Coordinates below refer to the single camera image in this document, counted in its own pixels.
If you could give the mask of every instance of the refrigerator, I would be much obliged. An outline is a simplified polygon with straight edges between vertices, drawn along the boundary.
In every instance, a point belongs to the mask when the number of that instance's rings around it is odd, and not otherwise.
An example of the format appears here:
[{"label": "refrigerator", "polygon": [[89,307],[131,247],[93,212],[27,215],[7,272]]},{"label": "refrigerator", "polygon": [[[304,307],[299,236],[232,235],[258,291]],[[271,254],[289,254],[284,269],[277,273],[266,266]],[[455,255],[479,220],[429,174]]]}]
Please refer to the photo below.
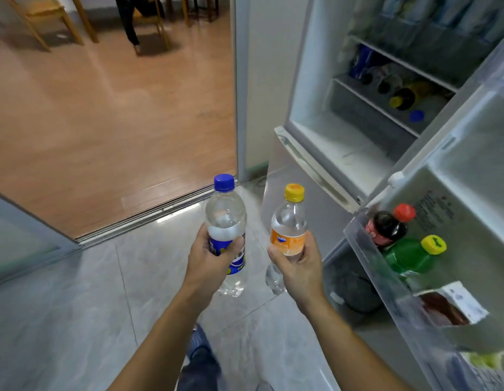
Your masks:
[{"label": "refrigerator", "polygon": [[[416,381],[405,376],[419,389],[504,389],[504,37],[470,77],[449,80],[370,40],[383,2],[308,1],[287,118],[272,127],[262,222],[269,231],[287,184],[303,185],[325,278],[348,267],[360,280],[327,287],[328,298],[360,333],[369,329],[374,350],[399,374],[419,368]],[[427,124],[387,107],[348,75],[360,44],[451,92],[447,105]],[[399,203],[417,213],[408,237],[447,244],[431,271],[406,281],[364,229],[375,210]],[[435,325],[417,295],[451,282],[489,314],[473,325]],[[368,296],[362,310],[362,285],[384,309],[372,310]],[[353,314],[341,305],[345,294]],[[494,368],[475,367],[475,357],[493,357]]]}]

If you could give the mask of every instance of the transparent door bin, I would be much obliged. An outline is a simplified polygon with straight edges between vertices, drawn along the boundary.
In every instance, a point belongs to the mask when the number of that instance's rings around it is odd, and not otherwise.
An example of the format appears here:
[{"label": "transparent door bin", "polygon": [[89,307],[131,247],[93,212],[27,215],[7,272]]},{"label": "transparent door bin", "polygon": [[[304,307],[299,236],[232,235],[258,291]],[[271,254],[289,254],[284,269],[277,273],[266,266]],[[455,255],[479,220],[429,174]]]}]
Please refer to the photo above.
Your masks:
[{"label": "transparent door bin", "polygon": [[393,272],[357,214],[344,234],[433,390],[484,390],[455,346],[433,325],[418,297]]}]

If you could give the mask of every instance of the hand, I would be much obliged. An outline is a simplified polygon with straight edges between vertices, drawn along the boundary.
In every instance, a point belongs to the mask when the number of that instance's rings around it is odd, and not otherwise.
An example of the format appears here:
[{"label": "hand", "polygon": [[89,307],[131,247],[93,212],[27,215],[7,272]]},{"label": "hand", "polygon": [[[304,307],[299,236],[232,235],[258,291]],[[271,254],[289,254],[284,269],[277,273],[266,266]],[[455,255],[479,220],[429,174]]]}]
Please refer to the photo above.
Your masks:
[{"label": "hand", "polygon": [[201,225],[190,248],[187,272],[180,292],[188,292],[194,299],[193,303],[199,305],[201,311],[206,309],[212,300],[212,295],[225,280],[230,263],[244,244],[242,236],[236,237],[223,254],[215,256],[209,251],[209,232],[206,225]]},{"label": "hand", "polygon": [[304,315],[308,310],[326,303],[322,286],[322,261],[319,247],[311,232],[306,232],[305,247],[299,261],[292,263],[274,245],[268,247],[268,256],[283,274],[286,290]]}]

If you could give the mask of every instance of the green plastic bottle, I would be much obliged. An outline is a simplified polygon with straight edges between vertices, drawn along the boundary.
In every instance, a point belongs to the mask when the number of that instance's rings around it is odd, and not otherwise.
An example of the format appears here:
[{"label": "green plastic bottle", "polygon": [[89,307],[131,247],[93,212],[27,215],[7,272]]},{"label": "green plastic bottle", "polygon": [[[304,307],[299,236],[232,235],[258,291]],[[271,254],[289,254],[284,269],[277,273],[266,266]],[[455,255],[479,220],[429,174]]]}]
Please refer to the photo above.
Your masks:
[{"label": "green plastic bottle", "polygon": [[393,271],[408,277],[431,269],[436,256],[446,248],[445,241],[436,235],[426,236],[422,241],[403,238],[385,250],[384,257]]}]

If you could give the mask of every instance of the yellow bottle cap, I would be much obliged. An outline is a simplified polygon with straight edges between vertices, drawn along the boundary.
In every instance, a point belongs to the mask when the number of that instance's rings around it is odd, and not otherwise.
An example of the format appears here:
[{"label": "yellow bottle cap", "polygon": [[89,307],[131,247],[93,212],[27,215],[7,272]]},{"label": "yellow bottle cap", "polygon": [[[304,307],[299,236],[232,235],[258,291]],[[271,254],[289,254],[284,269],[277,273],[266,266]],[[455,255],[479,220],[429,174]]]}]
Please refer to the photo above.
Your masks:
[{"label": "yellow bottle cap", "polygon": [[404,99],[402,97],[400,97],[400,96],[393,96],[392,98],[390,98],[390,107],[391,108],[400,107],[403,102],[404,102]]},{"label": "yellow bottle cap", "polygon": [[446,242],[436,235],[424,237],[420,244],[430,255],[439,255],[447,249]]},{"label": "yellow bottle cap", "polygon": [[305,189],[299,184],[288,184],[285,188],[285,199],[299,203],[305,199]]}]

